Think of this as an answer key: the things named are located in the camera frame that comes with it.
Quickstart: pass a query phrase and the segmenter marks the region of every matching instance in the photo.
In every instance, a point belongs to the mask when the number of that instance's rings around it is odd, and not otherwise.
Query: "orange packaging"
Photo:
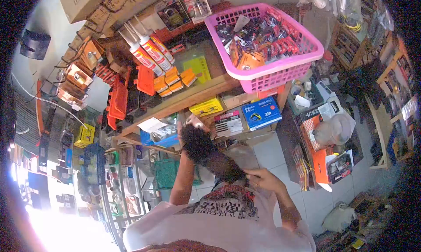
[[[170,86],[170,90],[174,93],[179,91],[180,89],[183,88],[183,84],[181,81],[175,83],[174,85]]]
[[[178,80],[180,80],[180,78],[176,74],[165,76],[165,83],[167,83],[168,86],[171,86],[172,84],[176,83]]]
[[[171,95],[172,93],[173,93],[173,92],[172,92],[171,90],[167,89],[167,90],[162,91],[161,93],[159,93],[159,95],[160,95],[161,97],[166,97],[166,96],[168,96],[168,95]]]
[[[164,76],[159,76],[154,79],[154,89],[156,92],[161,93],[162,91],[168,88],[167,84],[165,83]]]
[[[263,55],[259,52],[243,52],[241,60],[237,66],[240,70],[250,70],[264,65]]]
[[[182,72],[180,76],[182,77],[182,82],[186,86],[191,86],[197,80],[196,74],[193,72],[191,68]]]

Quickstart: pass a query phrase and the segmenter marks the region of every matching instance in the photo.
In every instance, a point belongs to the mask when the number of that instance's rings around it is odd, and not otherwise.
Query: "hand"
[[[244,171],[247,173],[246,177],[250,180],[251,185],[274,191],[275,194],[279,195],[287,193],[285,184],[266,168],[255,170],[244,169]]]

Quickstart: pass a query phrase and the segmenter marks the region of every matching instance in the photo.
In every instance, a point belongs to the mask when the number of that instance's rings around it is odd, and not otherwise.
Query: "small boxes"
[[[162,91],[161,93],[159,93],[159,95],[160,95],[161,97],[166,97],[166,96],[168,96],[168,95],[171,95],[172,93],[173,93],[173,92],[172,92],[171,90],[166,89],[166,90]]]
[[[168,85],[165,83],[164,76],[158,76],[154,79],[154,88],[155,91],[161,93],[162,91],[168,89]]]
[[[75,137],[75,142],[73,143],[73,145],[76,147],[85,148],[89,144],[93,143],[93,135],[95,134],[95,128],[86,123],[85,126],[87,126],[87,128],[81,125],[79,134],[77,135],[77,137]]]
[[[182,82],[186,86],[191,86],[197,80],[196,74],[193,72],[193,69],[191,68],[182,72],[180,76],[182,77]]]
[[[189,110],[193,114],[199,117],[203,117],[209,114],[223,111],[224,108],[222,107],[222,104],[219,102],[219,100],[214,97],[208,101],[189,107]]]
[[[170,90],[174,93],[177,92],[179,90],[181,90],[183,88],[183,84],[181,81],[175,83],[174,85],[170,86]]]

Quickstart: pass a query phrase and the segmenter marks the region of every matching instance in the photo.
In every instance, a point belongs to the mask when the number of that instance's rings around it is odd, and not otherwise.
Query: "cardboard box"
[[[89,144],[93,143],[93,135],[95,134],[95,127],[92,127],[89,124],[86,124],[87,128],[85,128],[83,125],[81,125],[79,134],[77,137],[75,137],[75,143],[73,143],[74,146],[77,146],[79,148],[85,148]]]
[[[273,122],[281,120],[276,101],[273,97],[246,104],[241,107],[250,131],[262,128]]]
[[[219,100],[214,97],[208,101],[189,107],[189,110],[196,116],[203,117],[209,114],[223,111],[224,108],[222,107]]]
[[[76,23],[86,19],[102,0],[60,0],[69,23]]]

